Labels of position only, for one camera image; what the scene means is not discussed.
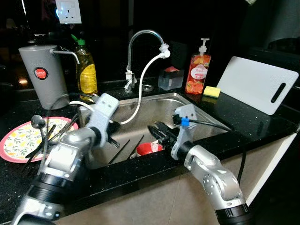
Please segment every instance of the electrical outlet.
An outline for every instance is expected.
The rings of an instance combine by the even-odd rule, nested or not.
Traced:
[[[55,0],[60,23],[81,23],[78,0]]]

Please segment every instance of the red cup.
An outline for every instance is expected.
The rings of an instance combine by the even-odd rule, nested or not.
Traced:
[[[160,144],[157,144],[158,148],[157,148],[157,151],[161,151],[163,150],[163,146],[160,145]],[[155,151],[152,150],[151,148],[151,143],[148,142],[148,143],[143,143],[143,144],[140,144],[136,150],[135,150],[135,153],[132,154],[130,156],[130,158],[135,158],[135,157],[138,157],[138,156],[143,156],[143,155],[147,155],[147,154],[150,154],[150,153],[153,153]]]

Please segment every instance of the floral plate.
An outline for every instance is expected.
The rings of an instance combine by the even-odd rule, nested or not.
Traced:
[[[71,119],[65,117],[49,117],[49,128],[56,124],[51,137],[57,134],[67,122]],[[78,129],[78,125],[75,123],[71,130]],[[0,156],[12,163],[26,163],[28,161],[25,158],[26,155],[35,150],[38,145],[42,142],[42,137],[39,129],[35,129],[31,126],[31,122],[24,123],[12,131],[10,131],[0,142]],[[43,154],[35,156],[32,162],[39,161],[42,159]]]

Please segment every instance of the sink basin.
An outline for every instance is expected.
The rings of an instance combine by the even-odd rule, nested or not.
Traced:
[[[112,119],[114,121],[127,120],[135,111],[137,100],[137,98],[133,98],[120,101],[120,106]],[[148,125],[153,125],[155,121],[164,122],[169,127],[174,128],[172,116],[175,109],[187,104],[190,104],[190,102],[177,93],[143,97],[137,115],[129,123],[121,125],[120,129],[112,136],[114,140],[120,143],[120,147],[117,149],[113,145],[106,143],[104,148],[93,149],[93,156],[98,162],[97,167],[108,164],[129,139],[130,142],[116,157],[113,163],[127,160],[132,150],[140,141],[142,135],[144,135],[144,138],[141,143],[155,141],[155,138],[150,134],[147,128]],[[195,107],[195,111],[198,120],[224,126],[224,124],[209,116],[200,108]],[[81,113],[81,123],[83,123],[86,115],[84,115],[83,110]],[[225,132],[226,131],[216,127],[198,125],[195,131],[194,140],[215,136]]]

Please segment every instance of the black countertop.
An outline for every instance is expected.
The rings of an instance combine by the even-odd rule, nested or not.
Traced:
[[[137,96],[137,93],[125,94],[123,89],[106,93],[119,100]],[[162,93],[166,92],[155,88],[153,92],[143,95]],[[290,135],[296,132],[300,120],[300,114],[291,109],[281,107],[276,114],[268,116],[223,93],[218,99],[181,95],[233,129],[233,132],[197,141],[220,159]],[[38,100],[16,103],[0,119],[0,138],[18,125],[29,121],[32,115],[45,116],[45,113]],[[72,118],[74,114],[75,109],[72,107],[53,112],[55,116],[68,118]],[[39,162],[31,163],[25,173],[21,173],[22,166],[23,164],[10,163],[0,158],[0,224],[13,218],[21,198],[36,175]],[[89,184],[84,188],[81,197],[68,204],[65,213],[71,214],[84,210],[186,172],[181,163],[173,160],[165,151],[93,170],[90,172]]]

